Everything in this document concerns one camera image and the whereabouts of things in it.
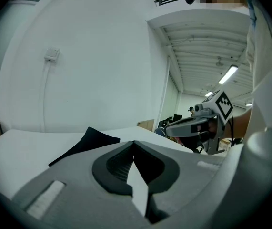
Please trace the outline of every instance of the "fluorescent light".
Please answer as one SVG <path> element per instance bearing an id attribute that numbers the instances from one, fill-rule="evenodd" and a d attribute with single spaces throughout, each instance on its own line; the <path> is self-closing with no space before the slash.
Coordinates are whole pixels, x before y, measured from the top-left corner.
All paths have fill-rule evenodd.
<path id="1" fill-rule="evenodd" d="M 213 92 L 208 92 L 208 93 L 206 94 L 206 97 L 209 97 L 211 94 L 213 94 Z"/>
<path id="2" fill-rule="evenodd" d="M 222 79 L 218 82 L 219 84 L 224 84 L 233 74 L 237 71 L 237 66 L 232 65 L 227 73 L 222 77 Z"/>

